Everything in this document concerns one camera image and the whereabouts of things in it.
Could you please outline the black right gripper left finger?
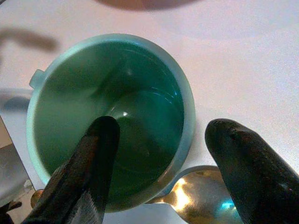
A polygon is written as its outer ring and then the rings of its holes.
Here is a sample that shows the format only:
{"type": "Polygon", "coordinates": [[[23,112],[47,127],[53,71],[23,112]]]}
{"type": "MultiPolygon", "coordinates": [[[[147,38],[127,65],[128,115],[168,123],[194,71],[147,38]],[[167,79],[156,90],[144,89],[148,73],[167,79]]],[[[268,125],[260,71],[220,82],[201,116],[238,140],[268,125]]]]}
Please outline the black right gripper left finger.
{"type": "Polygon", "coordinates": [[[23,223],[102,223],[119,139],[116,119],[94,120],[71,158],[55,170],[23,223]]]}

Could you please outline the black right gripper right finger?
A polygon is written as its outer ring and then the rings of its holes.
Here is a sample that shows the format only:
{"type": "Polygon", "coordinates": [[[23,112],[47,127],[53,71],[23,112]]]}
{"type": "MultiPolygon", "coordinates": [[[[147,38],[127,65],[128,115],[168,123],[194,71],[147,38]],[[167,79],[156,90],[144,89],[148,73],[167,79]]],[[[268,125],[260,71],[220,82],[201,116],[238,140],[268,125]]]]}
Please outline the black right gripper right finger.
{"type": "Polygon", "coordinates": [[[299,175],[256,132],[214,119],[205,142],[245,224],[299,222],[299,175]]]}

